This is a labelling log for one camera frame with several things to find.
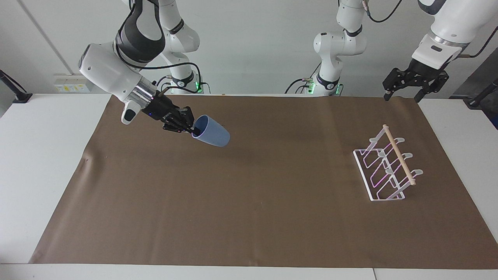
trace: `brown paper mat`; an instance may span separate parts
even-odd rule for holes
[[[124,126],[112,98],[31,263],[498,269],[493,236],[413,100],[172,99],[218,120],[230,144],[145,114]],[[370,202],[352,154],[384,123],[425,172],[403,201]]]

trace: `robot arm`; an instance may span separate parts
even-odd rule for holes
[[[430,31],[423,37],[405,71],[394,68],[382,83],[388,101],[397,90],[416,86],[419,102],[439,92],[449,79],[444,69],[474,40],[478,30],[498,11],[498,1],[418,0],[420,8],[434,16]]]
[[[189,62],[184,53],[194,52],[199,49],[200,39],[197,32],[191,29],[181,18],[176,5],[176,0],[159,0],[159,20],[166,29],[166,48],[161,57],[168,65]],[[199,91],[196,81],[199,73],[192,71],[189,65],[170,68],[172,85],[190,91]]]
[[[322,66],[319,73],[313,76],[313,94],[333,93],[343,69],[339,55],[358,55],[365,51],[367,38],[362,33],[364,14],[362,0],[341,0],[337,23],[344,30],[323,32],[315,37],[314,48],[322,58]]]
[[[87,79],[125,104],[125,125],[142,111],[162,121],[165,130],[194,133],[190,108],[175,106],[139,71],[161,53],[197,50],[198,42],[199,36],[180,18],[174,1],[135,0],[114,42],[90,44],[80,59],[79,69]]]

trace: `white wire rack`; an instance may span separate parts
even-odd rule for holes
[[[384,135],[389,138],[389,144],[384,148],[376,147]],[[413,157],[413,154],[400,152],[398,144],[402,142],[405,142],[404,138],[393,138],[389,127],[384,125],[378,135],[370,139],[370,145],[366,149],[353,151],[371,201],[405,199],[403,191],[409,186],[415,186],[415,177],[424,173],[421,169],[410,171],[406,160]],[[392,151],[395,152],[396,159],[389,161],[388,156]],[[400,168],[403,168],[405,175],[401,180],[396,177]]]

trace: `white wall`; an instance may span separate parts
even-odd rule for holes
[[[29,91],[53,92],[53,74],[78,73],[77,62],[90,42],[112,41],[128,13],[121,0],[3,0],[0,68]],[[25,5],[48,41],[24,13]],[[371,1],[373,17],[385,17],[397,0]],[[335,0],[178,0],[180,12],[201,37],[201,47],[189,55],[201,67],[216,93],[282,93],[289,83],[309,76],[320,62],[313,39],[322,31],[341,30],[335,21]],[[411,54],[429,30],[432,17],[416,0],[403,1],[385,23],[364,20],[366,52],[344,57],[344,95],[382,96],[382,81],[393,67],[408,66]],[[498,25],[495,17],[467,53],[475,53]],[[493,40],[475,59],[460,59],[447,68],[450,80],[433,97],[449,97],[498,47]],[[152,63],[162,65],[160,59]],[[168,73],[144,71],[149,79]],[[413,96],[417,90],[404,90]]]
[[[14,98],[14,93],[12,93],[6,85],[0,82],[0,118],[10,107]]]

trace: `wall outlet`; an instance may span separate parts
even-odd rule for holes
[[[60,93],[69,92],[69,89],[66,90],[66,88],[64,87],[64,84],[66,83],[66,81],[67,80],[63,80],[63,79],[59,79],[59,80],[55,81],[54,86],[57,89],[57,92],[60,92]]]
[[[57,92],[60,93],[89,93],[93,89],[93,83],[83,75],[55,75],[54,83]]]

